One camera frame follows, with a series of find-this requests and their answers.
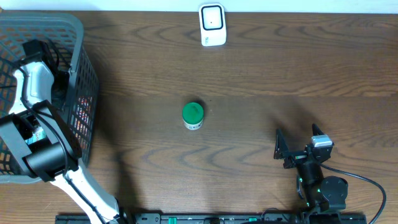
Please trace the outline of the green lid jar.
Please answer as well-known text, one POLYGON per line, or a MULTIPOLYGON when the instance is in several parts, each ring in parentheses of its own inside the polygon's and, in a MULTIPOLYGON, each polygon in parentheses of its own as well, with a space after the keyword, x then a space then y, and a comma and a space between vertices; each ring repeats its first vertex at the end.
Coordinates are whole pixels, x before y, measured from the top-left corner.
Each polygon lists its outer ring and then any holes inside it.
POLYGON ((187 103, 182 110, 184 126, 189 130, 197 130, 203 126, 204 109, 196 102, 187 103))

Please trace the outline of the teal wet wipes pack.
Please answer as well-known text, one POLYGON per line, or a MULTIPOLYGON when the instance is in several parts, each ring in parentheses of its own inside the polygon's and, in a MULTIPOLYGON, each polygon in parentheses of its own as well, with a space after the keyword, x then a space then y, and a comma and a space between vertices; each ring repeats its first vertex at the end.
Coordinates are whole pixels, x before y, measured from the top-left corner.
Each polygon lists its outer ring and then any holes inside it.
POLYGON ((31 144, 33 144, 35 142, 38 142, 38 141, 41 141, 41 140, 45 139, 46 137, 47 137, 47 135, 46 135, 45 131, 43 130, 43 128, 42 127, 38 127, 33 132, 32 136, 29 139, 25 140, 25 142, 28 145, 31 145, 31 144))

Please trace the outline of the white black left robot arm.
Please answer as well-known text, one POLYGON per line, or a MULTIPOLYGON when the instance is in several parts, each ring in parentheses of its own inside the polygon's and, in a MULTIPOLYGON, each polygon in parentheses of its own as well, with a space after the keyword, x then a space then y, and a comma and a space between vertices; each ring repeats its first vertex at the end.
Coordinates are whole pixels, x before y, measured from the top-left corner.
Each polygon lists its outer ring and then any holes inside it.
POLYGON ((50 41, 37 39, 22 47, 25 58, 10 63, 17 80, 15 100, 1 118, 1 139, 22 175, 64 191, 91 223, 128 223, 117 199, 88 172, 80 143, 52 104, 66 99, 70 78, 59 69, 60 52, 50 41))

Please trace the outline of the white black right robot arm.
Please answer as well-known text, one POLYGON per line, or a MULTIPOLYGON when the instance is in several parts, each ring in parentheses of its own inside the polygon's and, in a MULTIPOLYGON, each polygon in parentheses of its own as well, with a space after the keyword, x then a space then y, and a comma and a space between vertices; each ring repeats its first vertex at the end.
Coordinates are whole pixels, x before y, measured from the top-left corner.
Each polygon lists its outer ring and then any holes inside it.
POLYGON ((274 159, 282 159, 285 169, 297 169, 300 189, 308 206, 317 213, 337 212, 346 208, 348 183, 336 176, 325 177, 322 165, 331 157, 334 146, 330 137, 316 125, 312 125, 313 136, 302 151, 291 151, 282 134, 276 130, 274 159))

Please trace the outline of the white barcode scanner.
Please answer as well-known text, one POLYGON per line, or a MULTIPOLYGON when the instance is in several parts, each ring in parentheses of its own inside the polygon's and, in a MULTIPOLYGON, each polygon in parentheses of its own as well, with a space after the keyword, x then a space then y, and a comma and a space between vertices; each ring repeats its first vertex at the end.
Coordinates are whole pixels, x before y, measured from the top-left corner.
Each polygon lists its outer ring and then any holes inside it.
POLYGON ((226 43, 226 19, 221 4, 203 4, 199 8, 201 44, 204 47, 226 43))

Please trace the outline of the grey plastic basket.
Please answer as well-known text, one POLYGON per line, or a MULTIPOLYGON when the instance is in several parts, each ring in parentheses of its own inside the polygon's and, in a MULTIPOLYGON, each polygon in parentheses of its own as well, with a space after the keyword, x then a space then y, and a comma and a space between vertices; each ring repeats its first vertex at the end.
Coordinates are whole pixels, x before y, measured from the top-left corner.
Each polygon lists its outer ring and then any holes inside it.
POLYGON ((83 47, 83 24, 75 16, 62 13, 1 13, 1 116, 7 116, 16 96, 14 68, 9 62, 25 57, 23 43, 41 40, 49 45, 59 69, 70 74, 66 100, 53 105, 68 124, 83 149, 88 163, 99 81, 83 47))

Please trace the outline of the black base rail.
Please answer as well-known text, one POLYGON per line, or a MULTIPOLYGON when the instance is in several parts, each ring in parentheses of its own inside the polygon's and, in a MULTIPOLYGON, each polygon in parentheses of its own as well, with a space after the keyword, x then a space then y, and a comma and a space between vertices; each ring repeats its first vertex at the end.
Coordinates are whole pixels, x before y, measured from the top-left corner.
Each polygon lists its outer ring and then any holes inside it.
MULTIPOLYGON (((136 224, 239 224, 239 223, 303 223, 299 218, 291 214, 271 211, 264 215, 176 215, 141 213, 132 219, 136 224)), ((342 223, 363 224, 366 223, 364 215, 311 215, 309 223, 342 223)))

